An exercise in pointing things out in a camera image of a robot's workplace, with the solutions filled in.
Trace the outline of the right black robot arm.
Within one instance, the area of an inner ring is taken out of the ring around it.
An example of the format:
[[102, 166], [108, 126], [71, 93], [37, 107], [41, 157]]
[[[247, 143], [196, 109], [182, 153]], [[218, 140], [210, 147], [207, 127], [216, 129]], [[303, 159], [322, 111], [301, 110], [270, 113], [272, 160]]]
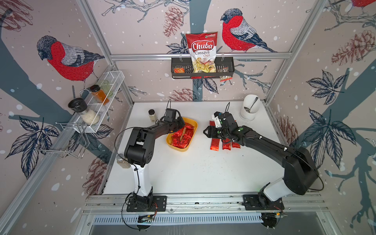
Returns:
[[229, 112], [216, 112], [212, 119], [215, 125], [209, 125], [203, 131], [208, 138], [220, 139], [224, 144], [236, 143], [254, 149], [284, 168], [281, 179], [268, 183], [258, 192], [258, 201], [262, 207], [290, 194], [305, 195], [320, 178], [310, 152], [305, 148], [284, 146], [248, 126], [238, 126]]

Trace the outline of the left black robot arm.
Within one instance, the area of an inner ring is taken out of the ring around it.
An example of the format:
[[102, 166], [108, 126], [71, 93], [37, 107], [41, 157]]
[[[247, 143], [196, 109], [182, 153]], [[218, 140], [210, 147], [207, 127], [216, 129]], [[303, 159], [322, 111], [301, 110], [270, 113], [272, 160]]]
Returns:
[[152, 185], [147, 165], [153, 157], [156, 140], [163, 135], [175, 133], [184, 126], [184, 119], [178, 117], [167, 121], [161, 120], [149, 127], [133, 128], [124, 156], [134, 172], [134, 193], [136, 196], [146, 198], [152, 195]]

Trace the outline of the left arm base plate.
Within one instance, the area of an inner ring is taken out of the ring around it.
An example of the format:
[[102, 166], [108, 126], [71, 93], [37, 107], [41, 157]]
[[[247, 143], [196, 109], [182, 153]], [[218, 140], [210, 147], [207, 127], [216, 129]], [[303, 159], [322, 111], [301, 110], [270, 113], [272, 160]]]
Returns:
[[127, 212], [165, 212], [167, 196], [130, 196], [126, 202]]

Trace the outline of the yellow plastic storage box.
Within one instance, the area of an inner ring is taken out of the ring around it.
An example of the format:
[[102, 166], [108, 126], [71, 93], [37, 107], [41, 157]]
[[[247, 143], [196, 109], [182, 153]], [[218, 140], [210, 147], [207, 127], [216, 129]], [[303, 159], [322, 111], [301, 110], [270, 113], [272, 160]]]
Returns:
[[188, 150], [198, 129], [198, 123], [195, 120], [187, 117], [183, 117], [183, 120], [184, 127], [175, 133], [168, 134], [166, 138], [167, 145], [180, 152]]

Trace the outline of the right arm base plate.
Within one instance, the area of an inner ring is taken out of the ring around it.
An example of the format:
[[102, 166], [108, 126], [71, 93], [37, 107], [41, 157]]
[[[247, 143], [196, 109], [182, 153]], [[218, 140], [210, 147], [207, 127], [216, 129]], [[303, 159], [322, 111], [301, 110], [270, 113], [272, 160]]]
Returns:
[[258, 194], [244, 194], [242, 198], [242, 205], [247, 211], [283, 211], [285, 209], [281, 198], [277, 201], [270, 201], [267, 197]]

